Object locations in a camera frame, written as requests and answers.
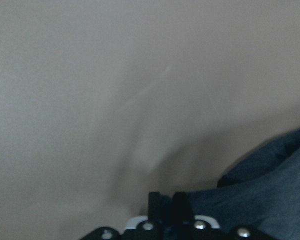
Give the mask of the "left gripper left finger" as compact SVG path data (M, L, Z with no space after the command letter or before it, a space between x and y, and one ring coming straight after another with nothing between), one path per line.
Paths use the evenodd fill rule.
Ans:
M148 194L147 216L149 221L161 221L161 195L158 191Z

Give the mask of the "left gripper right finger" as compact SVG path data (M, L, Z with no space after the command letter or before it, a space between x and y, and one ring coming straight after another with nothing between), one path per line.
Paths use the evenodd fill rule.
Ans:
M194 212L185 192L176 192L172 197L172 221L174 223L190 223L194 220Z

